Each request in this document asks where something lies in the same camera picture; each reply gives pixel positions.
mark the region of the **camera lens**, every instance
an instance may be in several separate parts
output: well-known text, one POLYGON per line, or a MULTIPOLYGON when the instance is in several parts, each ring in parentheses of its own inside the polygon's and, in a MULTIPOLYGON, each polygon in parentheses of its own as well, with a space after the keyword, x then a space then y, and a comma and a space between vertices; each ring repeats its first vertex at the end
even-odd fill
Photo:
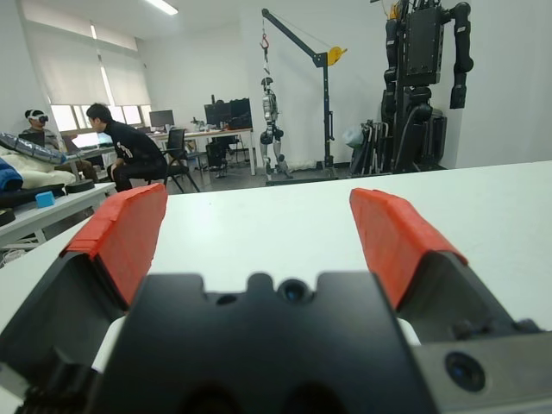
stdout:
POLYGON ((485 388, 485 372, 471 356, 454 352, 445 359, 450 378, 463 390, 479 392, 485 388))
POLYGON ((311 297, 311 291, 300 280, 285 281, 278 288, 278 294, 290 304, 302 304, 311 297))

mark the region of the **table leg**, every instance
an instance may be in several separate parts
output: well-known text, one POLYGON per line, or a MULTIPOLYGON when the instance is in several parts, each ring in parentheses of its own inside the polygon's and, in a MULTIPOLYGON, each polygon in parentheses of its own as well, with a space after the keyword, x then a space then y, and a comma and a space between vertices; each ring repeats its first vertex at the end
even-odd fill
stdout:
POLYGON ((77 178, 77 181, 80 181, 80 176, 78 175, 77 161, 71 161, 69 165, 71 166, 71 171, 73 175, 77 178))
POLYGON ((249 131, 249 165, 251 166, 251 175, 255 175, 255 155, 253 150, 253 133, 251 131, 249 131))

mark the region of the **humanoid robot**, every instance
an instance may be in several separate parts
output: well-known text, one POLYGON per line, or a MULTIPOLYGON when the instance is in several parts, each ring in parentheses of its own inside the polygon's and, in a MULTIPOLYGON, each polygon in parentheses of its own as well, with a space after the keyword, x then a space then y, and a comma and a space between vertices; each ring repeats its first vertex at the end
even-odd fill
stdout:
POLYGON ((386 24, 389 69, 385 74, 382 119, 394 124, 394 173, 419 171, 414 159, 433 113, 430 85, 439 83, 444 26, 453 20, 456 63, 450 109, 465 106, 467 74, 474 68, 469 56, 470 11, 466 2, 444 9, 441 0, 398 0, 392 7, 386 24))
POLYGON ((270 87, 272 82, 273 79, 270 77, 265 77, 260 82, 265 92, 265 96, 262 98, 262 107, 265 112, 265 120, 267 121, 267 129, 260 135, 260 152, 262 153, 262 159, 267 170, 268 181, 272 180, 273 173, 270 164, 271 160, 268 156, 268 146, 270 144, 274 146, 274 155, 276 156, 278 170, 288 179, 293 178, 288 172, 289 168, 285 162, 285 156, 281 153, 284 131, 276 126, 276 121, 278 121, 278 103, 276 102, 276 95, 270 87))

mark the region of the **desk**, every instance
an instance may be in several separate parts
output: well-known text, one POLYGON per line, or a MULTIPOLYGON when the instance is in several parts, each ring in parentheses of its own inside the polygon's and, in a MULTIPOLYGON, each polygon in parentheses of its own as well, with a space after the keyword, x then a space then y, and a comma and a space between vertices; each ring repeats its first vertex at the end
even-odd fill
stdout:
MULTIPOLYGON (((551 330, 550 175, 552 162, 541 162, 170 196, 150 273, 201 273, 208 291, 242 292, 259 271, 275 285, 298 278, 311 287, 320 272, 366 271, 348 197, 379 189, 410 200, 514 319, 551 330)), ((0 269, 0 330, 81 226, 0 269)), ((111 326, 95 367, 121 326, 111 326)))
POLYGON ((77 177, 77 180, 80 180, 80 177, 78 175, 78 168, 77 168, 77 161, 81 160, 88 160, 89 158, 98 157, 98 155, 103 154, 109 154, 114 153, 115 149, 113 147, 98 147, 93 149, 87 149, 86 151, 82 151, 78 154, 72 154, 67 156, 66 164, 69 163, 71 165, 71 171, 75 177, 77 177))
POLYGON ((43 209, 36 208, 36 202, 16 207, 16 220, 0 227, 0 248, 35 233, 39 244, 46 241, 42 229, 88 207, 96 207, 105 199, 105 194, 115 184, 96 184, 96 188, 77 194, 56 198, 55 204, 43 209))
MULTIPOLYGON (((233 131, 210 131, 210 132, 186 132, 184 135, 185 140, 205 139, 209 141, 211 138, 222 138, 224 136, 239 135, 245 137, 248 143, 249 149, 249 164, 251 165, 251 175, 255 175, 255 157, 254 157, 254 145, 253 145, 253 130, 252 129, 235 129, 233 131)), ((168 141, 168 134, 151 134, 150 137, 154 138, 163 149, 166 149, 166 142, 168 141)), ((260 155, 260 146, 257 145, 257 166, 262 166, 262 156, 260 155)))

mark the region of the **blue box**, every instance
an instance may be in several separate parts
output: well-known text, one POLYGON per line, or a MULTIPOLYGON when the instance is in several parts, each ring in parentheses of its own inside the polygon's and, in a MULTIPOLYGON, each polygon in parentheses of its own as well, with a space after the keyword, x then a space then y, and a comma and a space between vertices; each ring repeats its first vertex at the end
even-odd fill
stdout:
POLYGON ((43 207, 50 207, 55 204, 55 197, 51 191, 41 192, 40 194, 35 195, 34 199, 36 200, 36 204, 39 209, 43 207))

